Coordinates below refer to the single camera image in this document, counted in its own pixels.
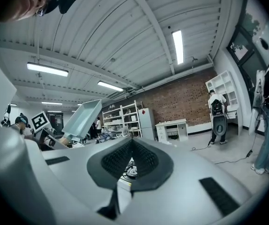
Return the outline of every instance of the black backpack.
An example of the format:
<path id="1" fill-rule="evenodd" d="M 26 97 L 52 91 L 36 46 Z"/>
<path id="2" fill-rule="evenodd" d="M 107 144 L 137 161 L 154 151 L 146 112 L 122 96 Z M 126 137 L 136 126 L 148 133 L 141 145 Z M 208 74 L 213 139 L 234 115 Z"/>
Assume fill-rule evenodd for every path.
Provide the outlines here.
<path id="1" fill-rule="evenodd" d="M 211 104 L 211 114 L 213 116 L 223 114 L 223 104 L 218 99 L 215 99 Z"/>

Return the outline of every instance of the white shirt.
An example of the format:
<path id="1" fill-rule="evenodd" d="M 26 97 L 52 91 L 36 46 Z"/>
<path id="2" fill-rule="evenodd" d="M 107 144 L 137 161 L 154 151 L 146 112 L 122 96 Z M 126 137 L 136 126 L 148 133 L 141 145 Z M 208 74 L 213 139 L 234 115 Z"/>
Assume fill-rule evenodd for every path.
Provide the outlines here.
<path id="1" fill-rule="evenodd" d="M 211 108 L 211 104 L 215 101 L 215 100 L 219 100 L 222 104 L 226 103 L 226 98 L 224 98 L 224 96 L 222 94 L 214 94 L 209 98 L 208 104 L 209 104 L 209 108 Z"/>
<path id="2" fill-rule="evenodd" d="M 97 120 L 96 125 L 97 125 L 97 128 L 96 129 L 101 129 L 101 122 L 100 122 L 100 120 Z"/>

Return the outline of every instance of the mesh panel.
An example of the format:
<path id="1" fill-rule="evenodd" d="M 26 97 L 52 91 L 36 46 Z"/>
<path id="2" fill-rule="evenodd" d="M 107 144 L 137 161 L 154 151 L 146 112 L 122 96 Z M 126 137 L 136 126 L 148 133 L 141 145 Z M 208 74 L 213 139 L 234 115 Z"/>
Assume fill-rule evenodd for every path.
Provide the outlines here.
<path id="1" fill-rule="evenodd" d="M 157 155 L 134 141 L 132 156 L 137 166 L 138 178 L 151 173 L 158 165 Z"/>
<path id="2" fill-rule="evenodd" d="M 131 158 L 131 144 L 132 141 L 129 141 L 114 152 L 104 156 L 101 160 L 101 166 L 117 179 L 121 177 Z"/>

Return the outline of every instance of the refrigerator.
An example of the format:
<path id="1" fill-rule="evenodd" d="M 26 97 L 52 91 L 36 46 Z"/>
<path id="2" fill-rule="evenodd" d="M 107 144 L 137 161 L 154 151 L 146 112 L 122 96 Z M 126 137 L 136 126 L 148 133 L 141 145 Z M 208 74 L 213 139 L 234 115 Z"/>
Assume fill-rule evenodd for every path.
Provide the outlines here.
<path id="1" fill-rule="evenodd" d="M 152 109 L 143 108 L 138 111 L 141 124 L 142 137 L 155 140 L 155 123 Z"/>

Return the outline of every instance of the window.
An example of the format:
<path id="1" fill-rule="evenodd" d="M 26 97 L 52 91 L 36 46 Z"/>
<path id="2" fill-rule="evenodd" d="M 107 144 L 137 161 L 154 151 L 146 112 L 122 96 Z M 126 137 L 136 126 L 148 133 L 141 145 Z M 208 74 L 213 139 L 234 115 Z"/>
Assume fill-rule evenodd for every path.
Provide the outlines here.
<path id="1" fill-rule="evenodd" d="M 227 47 L 244 78 L 250 104 L 253 103 L 254 98 L 256 71 L 267 68 L 255 46 L 267 22 L 267 15 L 263 11 L 259 9 L 258 1 L 245 0 L 239 23 Z"/>

